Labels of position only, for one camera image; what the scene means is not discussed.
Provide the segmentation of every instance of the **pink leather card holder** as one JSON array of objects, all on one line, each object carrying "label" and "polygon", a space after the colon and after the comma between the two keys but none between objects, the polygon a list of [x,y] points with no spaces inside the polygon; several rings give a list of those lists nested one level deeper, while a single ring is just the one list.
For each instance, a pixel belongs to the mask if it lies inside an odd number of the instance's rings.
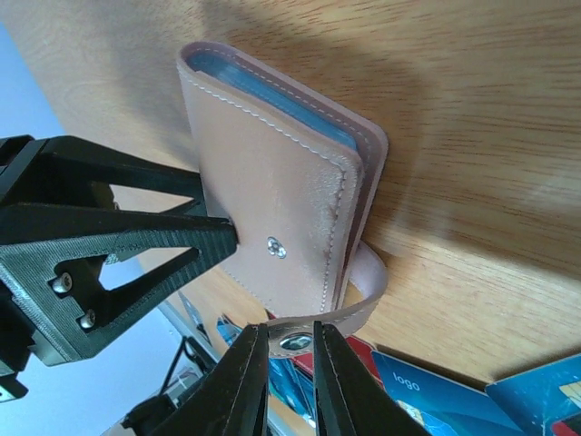
[{"label": "pink leather card holder", "polygon": [[[314,320],[355,332],[387,286],[360,242],[385,134],[228,45],[193,43],[177,62],[208,212],[239,236],[221,267],[277,316],[271,355],[308,352]],[[349,280],[363,298],[343,308]]]}]

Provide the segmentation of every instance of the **wood grain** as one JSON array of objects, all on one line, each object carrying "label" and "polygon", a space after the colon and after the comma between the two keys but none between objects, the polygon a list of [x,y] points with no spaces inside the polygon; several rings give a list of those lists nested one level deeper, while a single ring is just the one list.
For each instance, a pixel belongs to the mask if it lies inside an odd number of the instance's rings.
[{"label": "wood grain", "polygon": [[[191,158],[174,55],[202,38],[381,125],[365,240],[391,278],[364,339],[483,382],[581,350],[577,1],[8,0],[0,19],[67,132],[165,164]],[[188,293],[262,316],[219,272]]]}]

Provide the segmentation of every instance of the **metal snap fastener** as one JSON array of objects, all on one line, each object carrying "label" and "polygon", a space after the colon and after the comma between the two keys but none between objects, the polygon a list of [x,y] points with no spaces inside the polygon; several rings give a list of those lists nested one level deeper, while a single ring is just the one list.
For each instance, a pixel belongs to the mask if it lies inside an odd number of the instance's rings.
[{"label": "metal snap fastener", "polygon": [[297,352],[298,350],[304,350],[312,342],[312,335],[310,333],[294,333],[290,334],[286,338],[282,338],[280,345],[284,350],[289,350],[290,352]]},{"label": "metal snap fastener", "polygon": [[287,257],[287,251],[284,249],[284,247],[282,246],[278,239],[273,238],[271,236],[268,239],[267,246],[271,256],[278,256],[279,259],[284,259],[285,257]]}]

